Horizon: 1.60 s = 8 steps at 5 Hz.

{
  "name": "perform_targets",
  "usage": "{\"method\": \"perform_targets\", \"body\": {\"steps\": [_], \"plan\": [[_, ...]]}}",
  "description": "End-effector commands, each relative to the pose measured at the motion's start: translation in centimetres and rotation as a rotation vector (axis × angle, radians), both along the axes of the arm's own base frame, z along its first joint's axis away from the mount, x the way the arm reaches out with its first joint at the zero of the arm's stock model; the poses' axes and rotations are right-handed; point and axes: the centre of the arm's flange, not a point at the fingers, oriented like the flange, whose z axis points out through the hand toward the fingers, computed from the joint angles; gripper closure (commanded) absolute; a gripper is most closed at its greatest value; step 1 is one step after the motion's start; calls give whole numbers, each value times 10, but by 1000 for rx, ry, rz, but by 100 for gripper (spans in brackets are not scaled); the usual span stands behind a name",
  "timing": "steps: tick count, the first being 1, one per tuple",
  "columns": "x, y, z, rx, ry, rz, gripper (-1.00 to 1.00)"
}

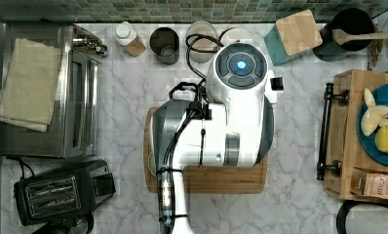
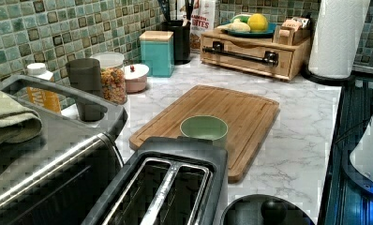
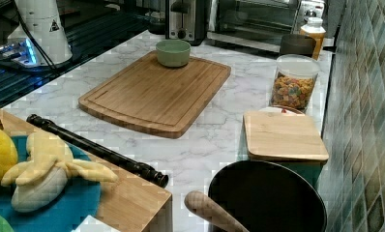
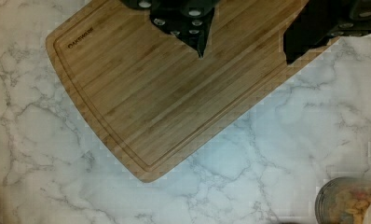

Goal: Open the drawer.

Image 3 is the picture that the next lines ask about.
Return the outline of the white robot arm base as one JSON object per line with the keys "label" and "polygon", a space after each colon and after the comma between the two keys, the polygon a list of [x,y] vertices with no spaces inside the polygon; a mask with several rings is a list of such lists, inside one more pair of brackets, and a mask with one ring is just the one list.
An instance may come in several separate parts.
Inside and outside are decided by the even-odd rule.
{"label": "white robot arm base", "polygon": [[14,0],[19,25],[0,53],[25,68],[57,68],[73,57],[56,0]]}

